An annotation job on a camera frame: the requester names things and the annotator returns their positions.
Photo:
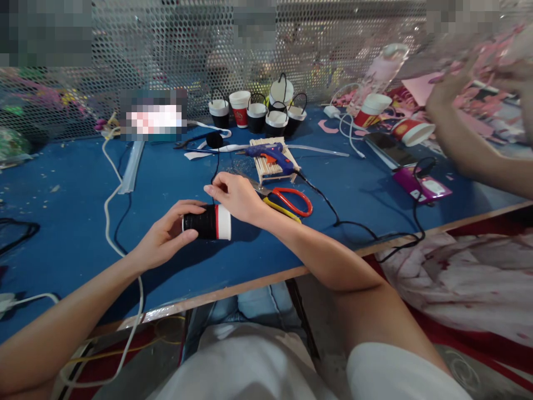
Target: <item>perforated metal mesh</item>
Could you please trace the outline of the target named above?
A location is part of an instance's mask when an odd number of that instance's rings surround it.
[[[388,43],[409,45],[399,78],[433,71],[482,40],[427,35],[417,0],[300,1],[276,5],[276,49],[233,44],[233,4],[216,0],[93,0],[90,68],[0,69],[0,126],[36,141],[99,135],[95,120],[119,111],[120,89],[186,88],[188,119],[207,119],[210,90],[268,93],[285,72],[309,102],[359,78]],[[533,15],[533,0],[501,2],[498,30]]]

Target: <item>hot glue gun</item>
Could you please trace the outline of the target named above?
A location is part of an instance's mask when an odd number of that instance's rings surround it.
[[[244,154],[249,157],[265,157],[266,162],[269,164],[277,163],[285,175],[291,175],[294,172],[294,164],[283,155],[282,151],[283,145],[281,143],[258,144],[246,148]]]

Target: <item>red scissors handle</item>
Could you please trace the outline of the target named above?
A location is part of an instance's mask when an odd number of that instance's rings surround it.
[[[287,200],[287,198],[282,194],[282,192],[283,193],[293,193],[293,194],[296,194],[297,196],[301,197],[305,201],[305,204],[307,204],[307,212],[304,212],[302,210],[297,209],[290,201]],[[295,212],[299,216],[308,217],[313,212],[313,205],[311,204],[311,201],[307,198],[306,195],[304,195],[300,191],[297,191],[296,189],[274,188],[272,190],[272,193],[274,193],[276,196],[278,196],[281,199],[281,201],[286,204],[287,207],[289,207],[293,212]]]

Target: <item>popsicle stick structure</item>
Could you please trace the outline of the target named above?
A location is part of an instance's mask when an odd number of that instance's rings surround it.
[[[285,138],[267,138],[267,139],[252,139],[250,140],[251,146],[256,146],[257,144],[274,144],[281,143],[283,145],[283,155],[286,156],[289,160],[292,161],[294,169],[297,171],[300,170],[300,166],[294,159],[293,155],[290,153],[290,150],[285,147]],[[283,172],[281,167],[277,163],[269,164],[267,159],[264,157],[254,157],[255,167],[257,168],[257,175],[259,177],[259,184],[263,185],[263,182],[271,179],[284,179],[289,178],[291,183],[294,183],[296,179],[296,174],[292,173],[290,175],[278,175]]]

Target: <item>blue tabletop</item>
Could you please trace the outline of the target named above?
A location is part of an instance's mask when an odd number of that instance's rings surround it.
[[[360,159],[340,133],[327,134],[317,124],[326,116],[318,108],[308,110],[290,143],[306,144],[350,153],[336,157],[301,149],[291,152],[307,178],[320,188],[339,212],[340,218],[363,223],[378,235],[396,231],[416,232],[413,200],[393,181],[390,169],[363,142],[356,146]],[[336,127],[335,121],[326,125]],[[187,137],[206,132],[195,128]],[[233,128],[227,143],[247,144],[262,137],[247,129]],[[37,222],[41,231],[0,258],[3,275],[0,293],[14,292],[18,298],[43,292],[65,297],[118,259],[104,237],[103,204],[118,185],[110,164],[102,154],[103,139],[49,144],[40,156],[0,174],[2,217]],[[107,149],[123,172],[130,143],[114,140]],[[409,150],[417,157],[435,156],[422,146]],[[431,175],[454,193],[418,215],[425,229],[524,202],[524,199],[461,177],[450,162],[438,157]],[[203,186],[210,182],[217,157],[189,161],[172,143],[147,143],[139,165],[135,191],[112,200],[111,233],[128,251],[152,223],[177,200],[210,202]],[[257,178],[253,160],[236,154],[220,156],[220,170],[241,169]],[[289,182],[276,184],[290,187]],[[314,212],[303,220],[352,249],[368,246],[371,238],[355,226],[333,227],[335,218],[324,200],[300,178],[294,186],[312,201]],[[143,275],[145,311],[301,265],[300,261],[267,232],[233,218],[233,238],[228,241],[196,241],[167,264]],[[0,244],[14,240],[16,228],[0,231]],[[108,323],[132,316],[139,300],[137,283],[132,284],[102,318]],[[0,342],[44,312],[50,302],[39,300],[19,306],[0,321]]]

